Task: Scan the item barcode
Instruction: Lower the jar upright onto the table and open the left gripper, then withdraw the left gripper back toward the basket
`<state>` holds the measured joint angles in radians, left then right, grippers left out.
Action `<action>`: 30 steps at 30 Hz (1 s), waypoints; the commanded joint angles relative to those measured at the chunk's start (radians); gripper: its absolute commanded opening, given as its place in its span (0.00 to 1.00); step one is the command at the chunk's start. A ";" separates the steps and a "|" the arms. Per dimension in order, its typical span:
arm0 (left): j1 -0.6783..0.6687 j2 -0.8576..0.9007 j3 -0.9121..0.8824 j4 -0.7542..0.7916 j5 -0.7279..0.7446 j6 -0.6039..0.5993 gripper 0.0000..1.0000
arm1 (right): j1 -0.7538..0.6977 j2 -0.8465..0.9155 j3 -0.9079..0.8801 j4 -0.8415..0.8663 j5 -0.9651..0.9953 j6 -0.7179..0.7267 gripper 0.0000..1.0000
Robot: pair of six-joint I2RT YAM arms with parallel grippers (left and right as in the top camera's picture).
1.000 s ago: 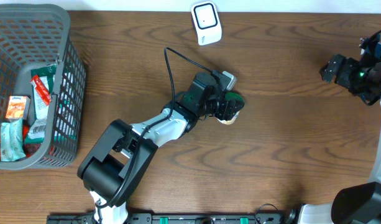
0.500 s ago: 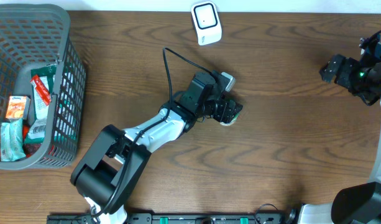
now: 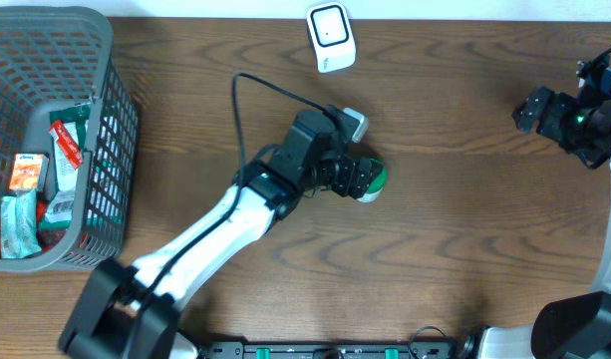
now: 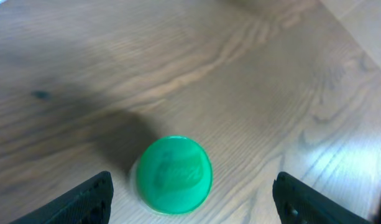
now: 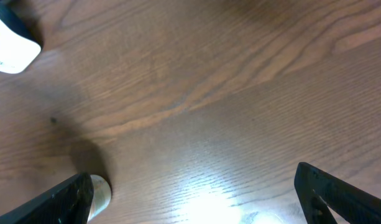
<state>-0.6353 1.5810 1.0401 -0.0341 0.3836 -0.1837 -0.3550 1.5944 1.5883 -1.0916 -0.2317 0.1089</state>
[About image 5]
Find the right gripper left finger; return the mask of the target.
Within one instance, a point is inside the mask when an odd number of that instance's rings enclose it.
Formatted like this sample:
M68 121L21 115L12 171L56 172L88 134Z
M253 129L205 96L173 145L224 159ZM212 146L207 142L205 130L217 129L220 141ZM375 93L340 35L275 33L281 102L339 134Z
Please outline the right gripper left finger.
M79 173L0 216L0 224L86 224L94 195L91 176Z

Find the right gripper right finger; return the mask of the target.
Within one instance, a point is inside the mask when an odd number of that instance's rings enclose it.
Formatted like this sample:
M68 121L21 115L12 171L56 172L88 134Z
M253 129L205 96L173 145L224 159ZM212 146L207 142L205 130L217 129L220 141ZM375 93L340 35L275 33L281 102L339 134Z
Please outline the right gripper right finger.
M308 224L381 223L381 199L306 162L298 164L294 186Z

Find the green lid seasoning jar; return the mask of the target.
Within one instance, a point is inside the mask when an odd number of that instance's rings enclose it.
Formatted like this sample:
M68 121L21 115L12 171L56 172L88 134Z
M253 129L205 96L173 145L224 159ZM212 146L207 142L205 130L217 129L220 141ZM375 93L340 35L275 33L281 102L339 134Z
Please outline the green lid seasoning jar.
M110 185L103 177L99 175L90 175L90 177L93 184L94 194L88 221L92 220L108 207L112 196Z

